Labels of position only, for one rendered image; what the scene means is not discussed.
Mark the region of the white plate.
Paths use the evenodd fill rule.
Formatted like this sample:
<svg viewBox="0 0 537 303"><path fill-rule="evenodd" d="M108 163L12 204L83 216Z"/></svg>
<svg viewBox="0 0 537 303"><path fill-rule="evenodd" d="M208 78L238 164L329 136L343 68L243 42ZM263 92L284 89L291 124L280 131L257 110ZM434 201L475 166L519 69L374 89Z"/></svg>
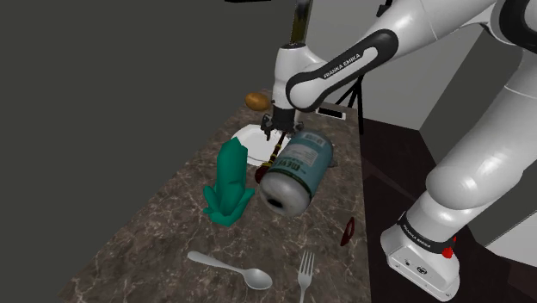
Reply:
<svg viewBox="0 0 537 303"><path fill-rule="evenodd" d="M267 139L260 125L249 124L238 130L233 138L237 137L241 145L248 149L247 163L258 167L269 161L281 135L281 131L272 130L270 139Z"/></svg>

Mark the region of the white flat phone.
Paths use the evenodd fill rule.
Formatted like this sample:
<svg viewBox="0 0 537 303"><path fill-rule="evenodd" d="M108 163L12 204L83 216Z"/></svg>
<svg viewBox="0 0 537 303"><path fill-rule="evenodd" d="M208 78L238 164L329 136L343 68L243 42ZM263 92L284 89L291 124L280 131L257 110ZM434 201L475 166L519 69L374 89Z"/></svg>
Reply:
<svg viewBox="0 0 537 303"><path fill-rule="evenodd" d="M343 121L346 120L346 114L344 112L334 110L334 109L320 107L316 109L316 113L324 115L324 116L329 116L331 118L338 119L338 120L343 120Z"/></svg>

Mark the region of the large bottle with teal label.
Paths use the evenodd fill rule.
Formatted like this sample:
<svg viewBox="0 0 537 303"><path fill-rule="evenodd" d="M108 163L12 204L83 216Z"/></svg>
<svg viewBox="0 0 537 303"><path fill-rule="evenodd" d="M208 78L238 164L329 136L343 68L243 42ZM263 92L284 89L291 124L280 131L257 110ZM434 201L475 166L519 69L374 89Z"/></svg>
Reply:
<svg viewBox="0 0 537 303"><path fill-rule="evenodd" d="M333 151L330 139L319 131L296 133L261 178L263 202L280 215L301 215L332 165Z"/></svg>

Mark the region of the black tripod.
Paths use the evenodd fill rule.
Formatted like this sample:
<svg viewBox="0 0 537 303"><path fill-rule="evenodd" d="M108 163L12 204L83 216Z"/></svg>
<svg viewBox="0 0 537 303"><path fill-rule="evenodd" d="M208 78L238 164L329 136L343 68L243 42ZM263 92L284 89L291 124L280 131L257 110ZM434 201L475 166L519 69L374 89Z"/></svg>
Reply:
<svg viewBox="0 0 537 303"><path fill-rule="evenodd" d="M336 105L340 105L348 96L349 103L348 107L352 108L355 103L357 103L357 114L358 114L358 126L359 134L364 134L364 117L363 117L363 97L362 97L362 82L364 76L361 75L357 78L356 82L348 89L336 102Z"/></svg>

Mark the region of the teal green figure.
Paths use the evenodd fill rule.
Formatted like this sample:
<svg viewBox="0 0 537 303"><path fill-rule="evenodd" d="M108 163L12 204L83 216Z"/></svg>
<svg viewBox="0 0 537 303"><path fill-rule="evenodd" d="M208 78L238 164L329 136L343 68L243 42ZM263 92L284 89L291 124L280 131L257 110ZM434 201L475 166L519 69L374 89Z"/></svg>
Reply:
<svg viewBox="0 0 537 303"><path fill-rule="evenodd" d="M244 213L255 193L247 188L248 149L237 137L225 142L217 156L217 174L213 186L205 186L203 195L207 207L203 210L213 223L231 226Z"/></svg>

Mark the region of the dark olive pole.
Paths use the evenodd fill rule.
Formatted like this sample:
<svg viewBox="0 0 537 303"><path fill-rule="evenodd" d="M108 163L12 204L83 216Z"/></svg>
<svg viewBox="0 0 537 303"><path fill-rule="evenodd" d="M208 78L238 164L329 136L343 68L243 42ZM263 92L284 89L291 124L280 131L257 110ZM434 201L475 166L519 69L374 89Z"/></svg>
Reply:
<svg viewBox="0 0 537 303"><path fill-rule="evenodd" d="M290 36L291 43L304 43L306 41L312 2L313 0L296 0Z"/></svg>

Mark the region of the dark robot stand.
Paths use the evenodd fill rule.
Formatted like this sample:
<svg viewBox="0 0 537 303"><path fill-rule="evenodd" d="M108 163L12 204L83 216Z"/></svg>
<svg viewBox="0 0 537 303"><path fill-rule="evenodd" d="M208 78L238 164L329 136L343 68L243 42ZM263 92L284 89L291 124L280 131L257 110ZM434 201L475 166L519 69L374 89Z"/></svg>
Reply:
<svg viewBox="0 0 537 303"><path fill-rule="evenodd" d="M366 120L361 167L372 303L441 303L386 263L380 234L425 190L435 167L417 130ZM468 227L457 234L460 289L446 303L537 303L537 269L479 244Z"/></svg>

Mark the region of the silver fork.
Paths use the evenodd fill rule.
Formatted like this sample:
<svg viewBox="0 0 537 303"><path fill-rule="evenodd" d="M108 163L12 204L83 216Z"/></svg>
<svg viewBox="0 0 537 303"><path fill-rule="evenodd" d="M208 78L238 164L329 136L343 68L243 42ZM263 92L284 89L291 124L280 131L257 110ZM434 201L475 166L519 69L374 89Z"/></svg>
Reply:
<svg viewBox="0 0 537 303"><path fill-rule="evenodd" d="M301 259L298 272L298 283L300 286L300 298L299 303L304 302L306 290L309 288L312 282L313 266L315 255L312 252L305 251Z"/></svg>

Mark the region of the silver spoon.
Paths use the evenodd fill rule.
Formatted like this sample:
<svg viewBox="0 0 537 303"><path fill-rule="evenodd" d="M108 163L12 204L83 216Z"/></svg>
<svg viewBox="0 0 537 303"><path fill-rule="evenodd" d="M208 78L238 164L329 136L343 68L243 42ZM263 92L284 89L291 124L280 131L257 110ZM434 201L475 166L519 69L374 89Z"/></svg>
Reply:
<svg viewBox="0 0 537 303"><path fill-rule="evenodd" d="M273 280L269 274L260 269L240 269L233 267L227 263L223 263L208 255L202 254L199 251L190 251L187 254L187 258L208 266L229 269L231 271L239 273L243 278L246 285L254 290L267 290L273 286Z"/></svg>

